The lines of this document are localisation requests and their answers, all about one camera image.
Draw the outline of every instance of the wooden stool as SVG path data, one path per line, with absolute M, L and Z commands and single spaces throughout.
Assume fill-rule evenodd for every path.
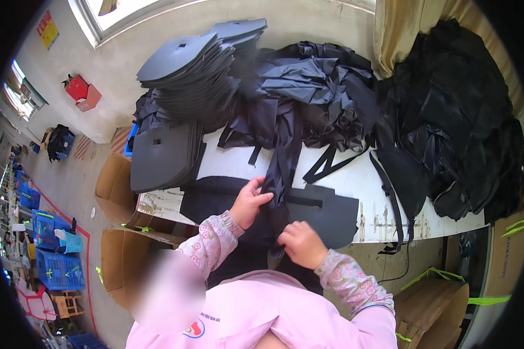
M 81 298 L 77 291 L 62 291 L 62 296 L 53 296 L 52 300 L 56 302 L 58 313 L 61 319 L 71 316 L 81 315 L 84 311 L 77 310 L 76 299 Z

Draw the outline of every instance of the woman's hand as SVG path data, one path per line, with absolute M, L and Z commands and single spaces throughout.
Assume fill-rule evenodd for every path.
M 231 218 L 238 224 L 241 229 L 246 230 L 254 223 L 254 218 L 260 213 L 260 206 L 269 202 L 273 193 L 260 194 L 262 188 L 258 186 L 264 183 L 265 176 L 252 178 L 241 192 L 238 193 L 233 207 L 229 210 Z
M 285 251 L 295 264 L 311 270 L 316 270 L 328 254 L 320 236 L 307 222 L 287 225 L 279 235 L 278 243 L 286 246 Z

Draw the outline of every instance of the pink floral sleeve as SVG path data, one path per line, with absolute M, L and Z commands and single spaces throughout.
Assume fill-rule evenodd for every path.
M 237 238 L 245 232 L 225 211 L 211 216 L 198 227 L 199 234 L 180 244 L 176 250 L 190 256 L 200 267 L 204 280 L 237 247 Z
M 374 276 L 367 276 L 359 264 L 348 255 L 332 249 L 314 271 L 325 289 L 333 289 L 338 297 L 351 307 L 351 316 L 370 307 L 384 307 L 394 315 L 392 295 L 377 284 Z

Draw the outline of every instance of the black cable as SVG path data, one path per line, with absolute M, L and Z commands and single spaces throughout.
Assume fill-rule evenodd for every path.
M 383 282 L 386 282 L 386 281 L 394 281 L 394 280 L 401 279 L 401 278 L 403 278 L 403 277 L 407 274 L 407 272 L 410 270 L 410 243 L 409 243 L 409 242 L 406 243 L 406 246 L 407 246 L 407 247 L 406 247 L 406 251 L 407 251 L 407 267 L 406 267 L 406 272 L 405 272 L 402 276 L 400 276 L 400 277 L 395 277 L 394 279 L 384 279 L 384 280 L 381 280 L 381 281 L 377 282 L 378 284 L 383 283 Z

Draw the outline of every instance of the worktable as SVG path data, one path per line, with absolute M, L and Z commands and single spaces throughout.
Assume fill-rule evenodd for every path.
M 265 175 L 270 165 L 273 150 L 262 149 L 256 163 L 249 165 L 249 157 L 254 147 L 234 147 L 230 149 L 217 148 L 217 142 L 223 129 L 204 135 L 207 144 L 206 152 L 198 172 L 197 179 L 209 176 L 228 176 L 251 179 Z M 293 179 L 293 187 L 303 189 L 306 185 L 303 176 L 324 153 L 327 146 L 321 149 L 307 148 L 303 144 L 297 170 Z M 351 150 L 343 153 L 336 151 L 335 165 L 342 160 L 354 156 Z M 357 226 L 359 230 L 353 237 L 354 243 L 359 242 L 391 242 L 397 241 L 396 223 L 389 199 L 384 195 L 382 182 L 367 151 L 350 164 L 315 182 L 336 190 L 336 195 L 359 199 Z M 183 192 L 179 188 L 155 190 L 140 194 L 136 209 L 152 216 L 173 220 L 188 225 L 194 222 L 184 217 L 180 211 Z M 404 240 L 407 236 L 407 217 L 400 206 L 404 226 Z M 483 211 L 479 214 L 468 213 L 458 221 L 448 217 L 439 217 L 432 202 L 426 199 L 425 205 L 417 215 L 414 227 L 414 239 L 442 237 L 467 232 L 485 227 Z

